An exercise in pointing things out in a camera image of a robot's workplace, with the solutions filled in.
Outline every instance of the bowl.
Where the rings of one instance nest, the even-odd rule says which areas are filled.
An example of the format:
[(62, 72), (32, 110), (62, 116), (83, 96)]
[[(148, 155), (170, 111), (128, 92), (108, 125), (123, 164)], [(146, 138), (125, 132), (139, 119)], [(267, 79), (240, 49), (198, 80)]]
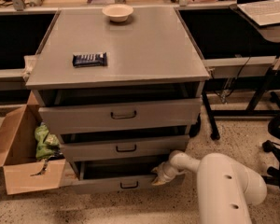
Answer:
[(103, 13), (113, 22), (124, 22), (133, 13), (133, 8), (125, 4), (112, 4), (104, 7)]

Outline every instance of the robotic arm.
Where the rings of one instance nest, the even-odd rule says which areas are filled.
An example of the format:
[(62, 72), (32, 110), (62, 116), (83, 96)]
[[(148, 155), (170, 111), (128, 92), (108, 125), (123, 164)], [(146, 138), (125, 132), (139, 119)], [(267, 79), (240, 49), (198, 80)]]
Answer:
[(174, 151), (168, 161), (153, 169), (158, 176), (152, 185), (170, 182), (185, 171), (197, 174), (202, 224), (252, 223), (247, 206), (262, 203), (267, 195), (261, 175), (218, 153), (206, 155), (199, 161), (186, 153)]

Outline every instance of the gray cabinet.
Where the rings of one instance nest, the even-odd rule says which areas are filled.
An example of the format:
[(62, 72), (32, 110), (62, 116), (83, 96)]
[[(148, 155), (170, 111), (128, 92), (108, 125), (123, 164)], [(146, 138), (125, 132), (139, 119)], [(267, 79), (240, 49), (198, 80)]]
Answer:
[[(185, 35), (172, 7), (135, 7), (121, 24), (100, 8), (61, 11), (27, 87), (77, 174), (78, 193), (152, 188), (151, 169), (186, 149), (208, 75)], [(152, 49), (156, 56), (144, 59)], [(71, 64), (73, 52), (99, 50), (106, 67)]]

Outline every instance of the speckled floor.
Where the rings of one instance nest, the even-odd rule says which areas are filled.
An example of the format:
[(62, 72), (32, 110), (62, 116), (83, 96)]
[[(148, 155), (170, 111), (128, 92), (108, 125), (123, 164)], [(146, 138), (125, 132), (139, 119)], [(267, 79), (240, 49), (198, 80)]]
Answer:
[[(268, 119), (218, 119), (221, 138), (213, 141), (203, 107), (201, 131), (190, 139), (187, 153), (200, 159), (208, 153), (220, 152), (265, 175), (268, 166), (278, 167), (273, 154), (261, 149), (267, 139), (275, 140), (267, 133), (268, 122)], [(253, 224), (280, 224), (279, 189), (268, 186), (264, 203), (250, 206), (249, 212)], [(71, 187), (66, 187), (7, 196), (0, 170), (0, 223), (199, 223), (196, 176), (187, 173), (181, 186), (166, 188), (76, 195)]]

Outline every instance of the black handle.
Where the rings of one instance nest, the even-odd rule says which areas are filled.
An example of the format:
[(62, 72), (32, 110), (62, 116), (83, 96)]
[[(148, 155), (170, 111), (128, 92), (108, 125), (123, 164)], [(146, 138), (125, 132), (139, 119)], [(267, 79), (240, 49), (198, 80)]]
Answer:
[(132, 112), (131, 114), (121, 114), (121, 115), (117, 115), (114, 112), (111, 112), (111, 118), (112, 119), (132, 119), (135, 118), (137, 116), (137, 111), (134, 110), (134, 112)]
[(118, 146), (116, 146), (116, 151), (118, 153), (135, 152), (136, 150), (137, 150), (137, 145), (133, 145), (133, 148), (131, 149), (120, 149)]
[(135, 183), (134, 186), (124, 186), (122, 183), (120, 183), (120, 188), (121, 189), (137, 189), (139, 187), (138, 181)]

